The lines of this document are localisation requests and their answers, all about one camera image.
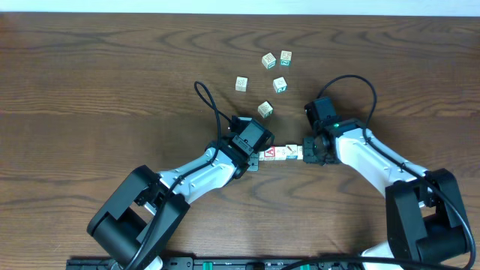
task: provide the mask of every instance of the white wall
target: white wall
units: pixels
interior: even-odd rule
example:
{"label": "white wall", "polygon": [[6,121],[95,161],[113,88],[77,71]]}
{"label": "white wall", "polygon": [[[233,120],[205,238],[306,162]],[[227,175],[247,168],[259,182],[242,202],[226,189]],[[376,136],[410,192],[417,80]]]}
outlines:
{"label": "white wall", "polygon": [[0,11],[480,16],[480,0],[1,0]]}

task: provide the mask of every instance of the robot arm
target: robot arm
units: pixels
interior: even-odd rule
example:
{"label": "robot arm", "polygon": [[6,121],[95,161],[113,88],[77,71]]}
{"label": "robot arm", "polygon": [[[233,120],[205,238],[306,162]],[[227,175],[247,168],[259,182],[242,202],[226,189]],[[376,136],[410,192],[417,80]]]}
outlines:
{"label": "robot arm", "polygon": [[[366,250],[362,256],[395,257],[436,264],[470,251],[460,219],[418,179],[418,176],[424,177],[443,192],[468,226],[457,181],[449,171],[438,169],[430,172],[405,160],[382,144],[370,130],[366,129],[364,133],[365,126],[359,120],[342,121],[328,97],[307,104],[305,112],[313,136],[304,138],[304,161],[321,165],[347,164],[385,197],[388,243]],[[422,217],[420,208],[424,206],[436,207],[436,213]],[[367,270],[401,269],[399,266],[372,263],[364,263],[364,267]]]}
{"label": "robot arm", "polygon": [[[154,173],[147,166],[136,168],[105,202],[88,224],[87,232],[122,267],[128,265],[145,238],[150,226],[154,229],[134,260],[132,269],[160,269],[158,254],[165,248],[173,232],[187,214],[190,204],[203,194],[221,188],[242,177],[252,154],[266,147],[273,137],[260,123],[251,118],[233,117],[231,133],[222,140],[211,142],[205,153],[177,169]],[[218,147],[218,153],[211,164]],[[173,183],[182,177],[169,198],[165,196]],[[166,200],[163,211],[158,207]],[[146,223],[131,204],[145,207],[159,222]]]}

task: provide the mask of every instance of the wood grain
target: wood grain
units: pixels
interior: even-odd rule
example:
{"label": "wood grain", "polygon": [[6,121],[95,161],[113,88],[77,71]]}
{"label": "wood grain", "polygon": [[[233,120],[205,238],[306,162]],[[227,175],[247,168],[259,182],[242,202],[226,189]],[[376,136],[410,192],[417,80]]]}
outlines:
{"label": "wood grain", "polygon": [[[285,144],[311,132],[303,106],[321,86],[367,77],[379,95],[373,132],[417,164],[451,170],[480,235],[479,29],[473,18],[0,15],[0,269],[105,256],[86,225],[125,176],[178,167],[215,138],[195,80],[227,115],[258,118],[270,101],[262,123]],[[281,50],[292,66],[266,70],[261,56]],[[237,76],[247,93],[234,90]],[[289,90],[275,94],[280,76]],[[372,101],[355,80],[327,95],[360,119]],[[196,201],[168,250],[305,257],[385,239],[384,200],[358,173],[291,161],[262,163]]]}

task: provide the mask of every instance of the green led light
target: green led light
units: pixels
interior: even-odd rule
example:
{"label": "green led light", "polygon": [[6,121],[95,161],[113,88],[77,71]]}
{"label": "green led light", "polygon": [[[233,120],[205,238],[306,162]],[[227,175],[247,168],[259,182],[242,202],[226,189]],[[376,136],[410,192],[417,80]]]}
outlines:
{"label": "green led light", "polygon": [[204,262],[202,270],[213,270],[213,262]]}

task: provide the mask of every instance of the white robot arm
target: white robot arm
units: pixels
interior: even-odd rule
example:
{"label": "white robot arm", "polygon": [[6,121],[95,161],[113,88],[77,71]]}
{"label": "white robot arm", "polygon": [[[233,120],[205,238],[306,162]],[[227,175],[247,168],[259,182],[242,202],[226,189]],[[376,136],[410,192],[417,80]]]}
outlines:
{"label": "white robot arm", "polygon": [[[307,104],[305,112],[313,136],[304,138],[304,161],[349,165],[385,197],[388,242],[366,250],[363,257],[436,264],[470,250],[464,204],[455,177],[449,171],[430,172],[404,159],[381,143],[359,120],[342,121],[328,97]],[[441,197],[432,188],[442,193]],[[461,219],[446,207],[445,196],[449,203],[453,202]],[[436,207],[436,214],[422,217],[420,208],[424,206]],[[363,265],[366,270],[401,269],[396,265]]]}

